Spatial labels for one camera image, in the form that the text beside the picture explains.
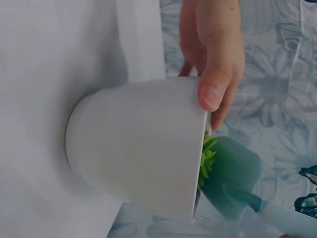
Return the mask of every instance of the finger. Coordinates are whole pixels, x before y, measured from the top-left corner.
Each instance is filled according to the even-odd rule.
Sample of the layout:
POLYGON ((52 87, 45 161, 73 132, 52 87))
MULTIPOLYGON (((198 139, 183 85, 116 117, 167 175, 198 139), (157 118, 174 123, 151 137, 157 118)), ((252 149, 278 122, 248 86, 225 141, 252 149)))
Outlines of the finger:
POLYGON ((220 103, 220 107, 215 111, 211 116, 211 128, 213 130, 219 130, 221 124, 224 122, 230 106, 234 100, 235 93, 237 91, 236 84, 230 84, 223 96, 223 99, 220 103))
POLYGON ((189 76, 192 69, 193 69, 193 65, 188 60, 185 60, 178 76, 179 77, 189 76))
POLYGON ((244 57, 242 57, 240 63, 236 64, 233 67, 232 79, 224 93, 219 109, 212 114, 211 127, 213 130, 218 130, 220 128, 230 110, 231 104, 233 103, 238 89, 238 85, 243 76, 243 69, 244 57))
POLYGON ((208 54, 198 99, 205 110, 214 112, 232 80, 235 48, 241 47, 236 42, 241 38, 240 12, 237 0, 200 0, 196 9, 197 30, 208 54))

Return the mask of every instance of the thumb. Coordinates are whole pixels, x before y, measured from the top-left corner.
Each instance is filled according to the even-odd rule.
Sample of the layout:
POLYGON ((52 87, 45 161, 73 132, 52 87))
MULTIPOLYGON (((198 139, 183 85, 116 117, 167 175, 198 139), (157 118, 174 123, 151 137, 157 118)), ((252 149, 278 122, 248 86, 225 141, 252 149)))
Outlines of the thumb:
POLYGON ((196 4, 197 31, 207 49, 198 99, 205 110, 214 112, 220 107, 228 86, 235 83, 234 63, 239 57, 236 52, 241 52, 237 48, 240 50, 243 45, 240 10, 238 0, 199 0, 196 4))

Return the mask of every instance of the flower print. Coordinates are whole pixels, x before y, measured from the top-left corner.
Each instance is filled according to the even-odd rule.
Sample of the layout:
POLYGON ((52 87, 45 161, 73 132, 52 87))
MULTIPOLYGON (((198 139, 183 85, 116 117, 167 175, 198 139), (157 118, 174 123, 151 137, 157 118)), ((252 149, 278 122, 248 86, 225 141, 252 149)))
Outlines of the flower print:
POLYGON ((289 85, 292 64, 286 53, 279 48, 271 60, 256 46, 253 56, 247 54, 245 80, 239 88, 239 94, 246 96, 240 105, 240 118, 258 118, 265 127, 286 128, 291 120, 287 107, 303 108, 299 99, 306 92, 289 85))
POLYGON ((294 206, 297 212, 317 218, 317 194, 311 193, 306 197, 298 198, 294 206))
POLYGON ((164 33, 163 38, 166 74, 170 77, 177 76, 184 62, 182 51, 173 37, 164 33))
POLYGON ((301 168, 299 174, 308 178, 310 182, 317 185, 317 165, 311 166, 310 168, 301 168))
POLYGON ((159 4, 161 7, 171 5, 173 3, 182 3, 182 0, 160 0, 159 4))
POLYGON ((299 60, 306 62, 309 66, 317 65, 317 39, 304 35, 301 26, 292 23, 278 23, 276 34, 277 43, 283 46, 290 59, 293 60, 298 52, 299 60))
POLYGON ((293 23, 277 23, 276 36, 277 43, 290 53, 289 57, 293 58, 303 36, 301 26, 293 23))
POLYGON ((316 165, 317 129, 296 128, 291 134, 280 132, 277 136, 281 145, 273 146, 274 170, 282 180, 298 183, 302 179, 301 168, 316 165))
POLYGON ((202 195, 193 226, 153 217, 147 228, 149 238, 249 238, 278 237, 280 233, 246 209, 240 222, 226 222, 202 195))
POLYGON ((275 0, 240 1, 241 29, 243 33, 254 35, 274 29, 275 23, 279 19, 279 13, 274 11, 273 2, 275 0))
POLYGON ((213 132, 215 136, 228 136, 246 147, 249 147, 261 138, 262 132, 249 120, 239 118, 233 120, 233 118, 237 118, 237 116, 232 116, 231 112, 229 112, 228 118, 219 131, 213 132))
POLYGON ((275 1, 276 8, 287 21, 301 21, 301 3, 298 0, 275 1))
POLYGON ((107 238, 133 238, 138 228, 134 223, 114 223, 107 238))
POLYGON ((262 172, 259 182, 253 189, 259 197, 273 201, 277 193, 277 175, 267 160, 262 160, 262 172))
POLYGON ((301 4, 301 28, 303 35, 307 38, 317 40, 317 7, 315 4, 305 3, 301 4))
POLYGON ((164 57, 168 76, 177 76, 183 64, 183 54, 178 44, 180 8, 181 3, 170 0, 161 2, 164 57))

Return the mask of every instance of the flower pot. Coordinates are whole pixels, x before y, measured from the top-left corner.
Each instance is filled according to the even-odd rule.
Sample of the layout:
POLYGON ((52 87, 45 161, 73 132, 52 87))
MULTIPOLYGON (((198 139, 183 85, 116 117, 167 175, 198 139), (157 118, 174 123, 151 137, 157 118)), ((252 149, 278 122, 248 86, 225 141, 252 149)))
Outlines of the flower pot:
POLYGON ((217 142, 212 147, 216 152, 214 163, 201 190, 225 220, 236 222, 241 219, 247 204, 237 206, 232 203, 223 191, 223 184, 233 184, 252 193, 261 176, 261 159, 258 154, 227 136, 215 139, 217 142))
POLYGON ((194 77, 171 78, 84 98, 66 130, 71 167, 123 202, 192 223, 207 117, 197 87, 194 77))

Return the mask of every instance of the hand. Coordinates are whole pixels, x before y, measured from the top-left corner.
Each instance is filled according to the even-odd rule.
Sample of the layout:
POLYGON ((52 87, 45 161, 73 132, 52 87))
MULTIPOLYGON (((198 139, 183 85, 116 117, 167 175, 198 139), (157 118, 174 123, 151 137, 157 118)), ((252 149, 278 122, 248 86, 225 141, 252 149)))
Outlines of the hand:
POLYGON ((179 32, 185 58, 179 76, 197 69, 198 100, 206 111, 214 112, 211 127, 217 130, 244 71, 238 0, 183 0, 179 32))

